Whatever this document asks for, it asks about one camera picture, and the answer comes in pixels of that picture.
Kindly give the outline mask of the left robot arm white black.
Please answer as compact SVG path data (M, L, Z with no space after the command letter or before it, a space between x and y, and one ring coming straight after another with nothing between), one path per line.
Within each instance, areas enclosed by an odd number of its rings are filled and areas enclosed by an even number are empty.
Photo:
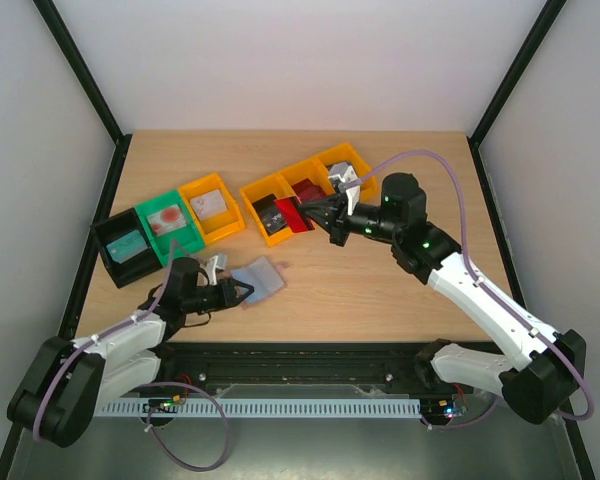
M237 307L254 291L231 276L211 279L194 258L172 260L163 282L119 323L77 339L47 339L8 403L8 420L36 439L72 445L108 403L156 379L155 350L188 315Z

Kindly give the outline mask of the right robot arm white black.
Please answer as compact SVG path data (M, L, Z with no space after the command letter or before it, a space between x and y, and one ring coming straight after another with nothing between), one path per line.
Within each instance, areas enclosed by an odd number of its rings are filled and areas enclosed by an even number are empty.
M578 389L584 339L535 318L466 259L461 245L428 220L426 194L413 175L387 176L377 206L337 193L303 203L299 212L335 245L352 234L390 245L403 271L459 307L499 348L491 354L449 340L432 342L415 358L423 389L435 392L447 383L477 388L503 399L531 424L543 423Z

